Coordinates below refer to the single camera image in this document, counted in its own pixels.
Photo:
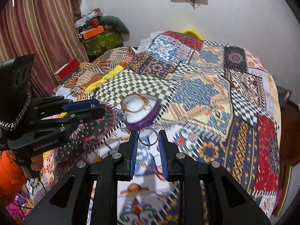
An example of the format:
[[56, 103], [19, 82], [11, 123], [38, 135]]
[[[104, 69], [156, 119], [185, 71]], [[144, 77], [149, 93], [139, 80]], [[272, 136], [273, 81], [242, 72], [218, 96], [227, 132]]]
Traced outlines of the purple heart jewelry box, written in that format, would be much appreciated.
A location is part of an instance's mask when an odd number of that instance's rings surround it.
[[127, 95], [120, 102], [120, 106], [124, 112], [123, 122], [126, 127], [137, 131], [149, 127], [161, 110], [158, 97], [138, 92]]

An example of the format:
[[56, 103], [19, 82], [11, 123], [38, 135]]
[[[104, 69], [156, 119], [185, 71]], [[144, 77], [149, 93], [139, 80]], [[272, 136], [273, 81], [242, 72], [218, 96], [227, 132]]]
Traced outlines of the red white box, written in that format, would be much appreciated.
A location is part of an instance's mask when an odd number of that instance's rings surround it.
[[80, 62], [77, 59], [70, 60], [67, 64], [63, 65], [54, 74], [60, 82], [65, 82], [72, 77], [72, 74], [80, 70]]

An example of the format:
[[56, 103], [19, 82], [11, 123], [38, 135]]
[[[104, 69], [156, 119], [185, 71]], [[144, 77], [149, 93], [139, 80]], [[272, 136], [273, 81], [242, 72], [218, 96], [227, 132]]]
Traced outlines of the brown striped blanket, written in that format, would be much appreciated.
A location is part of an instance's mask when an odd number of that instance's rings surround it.
[[91, 84], [101, 80], [109, 71], [121, 64], [125, 67], [136, 54], [133, 47], [119, 47], [106, 51], [93, 62], [82, 62], [79, 69], [71, 74], [63, 87], [71, 90], [71, 95], [77, 97]]

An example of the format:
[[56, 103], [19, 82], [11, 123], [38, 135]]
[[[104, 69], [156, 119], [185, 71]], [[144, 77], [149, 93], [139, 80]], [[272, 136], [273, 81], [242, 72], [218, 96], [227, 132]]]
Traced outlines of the green patterned box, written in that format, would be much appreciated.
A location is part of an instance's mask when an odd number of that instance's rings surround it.
[[86, 53], [89, 56], [103, 54], [106, 51], [122, 45], [122, 36], [117, 31], [105, 31], [101, 34], [93, 36], [87, 40], [83, 40]]

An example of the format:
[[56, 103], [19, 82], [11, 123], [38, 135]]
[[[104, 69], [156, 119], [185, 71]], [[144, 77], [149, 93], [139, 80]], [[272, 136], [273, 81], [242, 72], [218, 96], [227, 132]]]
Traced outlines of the yellow cloth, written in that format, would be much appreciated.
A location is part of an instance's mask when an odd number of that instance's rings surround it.
[[99, 87], [101, 84], [103, 84], [104, 82], [108, 81], [109, 79], [111, 79], [113, 76], [117, 75], [118, 73], [120, 73], [122, 70], [124, 69], [124, 67], [122, 65], [117, 65], [116, 67], [114, 67], [111, 71], [109, 71], [107, 74], [105, 74], [101, 79], [99, 79], [98, 81], [90, 84], [85, 90], [84, 90], [84, 94], [87, 95], [89, 94], [91, 91], [93, 91], [94, 89], [96, 89], [97, 87]]

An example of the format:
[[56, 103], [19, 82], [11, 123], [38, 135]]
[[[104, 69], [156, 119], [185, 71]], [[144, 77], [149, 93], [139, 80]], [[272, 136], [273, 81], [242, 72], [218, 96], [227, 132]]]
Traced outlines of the brown wooden wardrobe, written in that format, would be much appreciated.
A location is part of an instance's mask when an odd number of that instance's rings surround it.
[[299, 189], [295, 181], [299, 164], [299, 107], [291, 100], [281, 110], [281, 124], [280, 179], [274, 217], [283, 215]]

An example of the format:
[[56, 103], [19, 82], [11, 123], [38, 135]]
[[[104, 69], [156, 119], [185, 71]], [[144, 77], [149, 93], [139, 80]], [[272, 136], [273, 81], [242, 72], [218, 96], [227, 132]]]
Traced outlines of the red striped curtain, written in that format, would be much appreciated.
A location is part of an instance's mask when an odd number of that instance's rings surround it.
[[1, 8], [1, 60], [34, 54], [30, 84], [48, 97], [59, 81], [54, 74], [72, 59], [88, 60], [75, 21], [81, 0], [8, 0]]

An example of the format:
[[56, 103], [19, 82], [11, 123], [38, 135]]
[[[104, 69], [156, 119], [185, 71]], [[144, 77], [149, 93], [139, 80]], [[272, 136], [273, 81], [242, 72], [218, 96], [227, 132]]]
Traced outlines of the orange shoe box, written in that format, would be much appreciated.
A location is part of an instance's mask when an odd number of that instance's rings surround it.
[[91, 37], [94, 37], [98, 34], [101, 34], [103, 33], [105, 30], [104, 30], [104, 27], [103, 26], [98, 26], [98, 27], [95, 27], [93, 29], [90, 29], [88, 31], [85, 31], [82, 33], [82, 36], [85, 40], [91, 38]]

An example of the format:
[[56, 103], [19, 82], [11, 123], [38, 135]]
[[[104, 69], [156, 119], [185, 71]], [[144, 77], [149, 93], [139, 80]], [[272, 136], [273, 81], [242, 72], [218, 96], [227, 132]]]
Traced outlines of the colourful patchwork bedspread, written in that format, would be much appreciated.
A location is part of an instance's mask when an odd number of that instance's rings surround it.
[[118, 184], [118, 224], [178, 224], [179, 183], [165, 181], [156, 134], [165, 130], [180, 152], [196, 161], [218, 161], [262, 211], [273, 213], [279, 185], [280, 106], [275, 82], [248, 50], [158, 31], [140, 42], [124, 69], [89, 94], [107, 117], [81, 124], [67, 147], [45, 155], [50, 186], [78, 160], [93, 163], [128, 140], [120, 102], [129, 94], [153, 95], [161, 110], [140, 135], [135, 175]]

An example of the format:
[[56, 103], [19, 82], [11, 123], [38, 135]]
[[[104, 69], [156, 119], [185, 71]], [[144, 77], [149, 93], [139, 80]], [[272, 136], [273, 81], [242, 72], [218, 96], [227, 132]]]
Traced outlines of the grey green pillow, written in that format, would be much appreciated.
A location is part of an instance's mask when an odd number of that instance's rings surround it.
[[100, 19], [100, 25], [106, 27], [107, 29], [115, 29], [121, 34], [129, 34], [127, 27], [121, 22], [118, 17], [115, 16], [103, 16]]

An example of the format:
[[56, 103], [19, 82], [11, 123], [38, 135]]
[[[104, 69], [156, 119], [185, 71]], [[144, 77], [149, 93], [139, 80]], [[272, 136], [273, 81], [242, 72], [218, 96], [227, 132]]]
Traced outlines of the dark bag on floor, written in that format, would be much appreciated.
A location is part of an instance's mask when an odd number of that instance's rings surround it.
[[283, 109], [286, 105], [286, 103], [289, 101], [292, 91], [289, 89], [286, 89], [284, 87], [276, 85], [277, 92], [278, 92], [278, 101], [280, 108]]

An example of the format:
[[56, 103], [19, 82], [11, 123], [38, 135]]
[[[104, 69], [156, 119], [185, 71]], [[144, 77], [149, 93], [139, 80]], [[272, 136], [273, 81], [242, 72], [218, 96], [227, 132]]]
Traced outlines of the yellow chair back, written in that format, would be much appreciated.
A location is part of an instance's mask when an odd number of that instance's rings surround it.
[[197, 39], [202, 40], [202, 41], [205, 40], [205, 38], [203, 37], [202, 34], [200, 34], [200, 32], [198, 32], [197, 30], [195, 30], [194, 28], [191, 28], [191, 27], [186, 27], [186, 28], [182, 29], [181, 33], [186, 34], [186, 35], [188, 35], [190, 37], [193, 37], [193, 38], [197, 38]]

